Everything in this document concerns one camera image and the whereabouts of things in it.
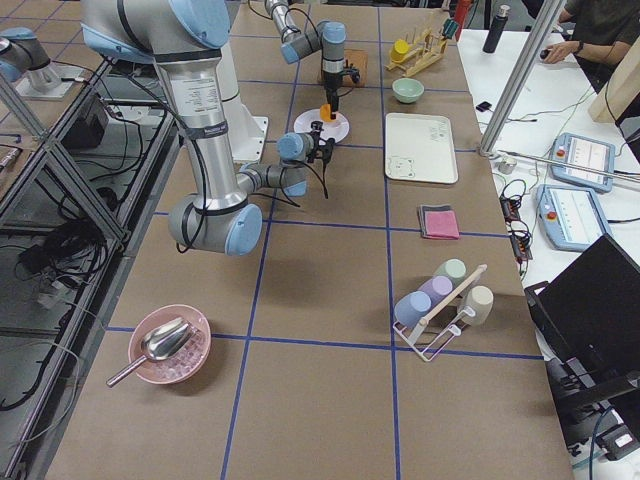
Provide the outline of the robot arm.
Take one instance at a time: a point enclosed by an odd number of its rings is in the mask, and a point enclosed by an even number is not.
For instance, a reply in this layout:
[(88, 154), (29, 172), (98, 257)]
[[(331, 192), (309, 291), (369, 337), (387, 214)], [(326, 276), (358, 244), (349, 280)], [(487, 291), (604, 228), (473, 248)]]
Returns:
[(105, 57), (154, 66), (167, 109), (186, 141), (197, 191), (169, 215), (181, 251), (245, 255), (256, 246), (262, 211), (249, 200), (262, 188), (287, 198), (306, 192), (311, 163), (329, 162), (335, 144), (319, 122), (278, 143), (277, 165), (234, 168), (218, 65), (230, 33), (223, 1), (85, 1), (84, 41)]
[(345, 58), (346, 28), (340, 22), (321, 21), (303, 32), (294, 22), (288, 1), (265, 1), (267, 16), (274, 22), (281, 39), (281, 53), (288, 64), (321, 53), (321, 80), (326, 103), (320, 109), (325, 122), (335, 121), (339, 112), (339, 89), (350, 75)]

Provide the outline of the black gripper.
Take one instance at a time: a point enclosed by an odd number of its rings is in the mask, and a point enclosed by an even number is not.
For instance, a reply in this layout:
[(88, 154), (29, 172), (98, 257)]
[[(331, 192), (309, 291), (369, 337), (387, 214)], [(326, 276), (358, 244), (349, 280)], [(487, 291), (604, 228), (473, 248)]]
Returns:
[(343, 75), (341, 73), (321, 72), (322, 85), (326, 93), (326, 103), (324, 104), (324, 121), (333, 122), (335, 111), (339, 110), (339, 89), (343, 86)]
[(332, 159), (333, 150), (335, 146), (335, 139), (329, 137), (323, 139), (321, 133), (323, 132), (323, 122), (316, 120), (310, 124), (311, 147), (306, 154), (306, 162), (313, 163), (316, 159), (321, 160), (323, 163), (329, 163)]

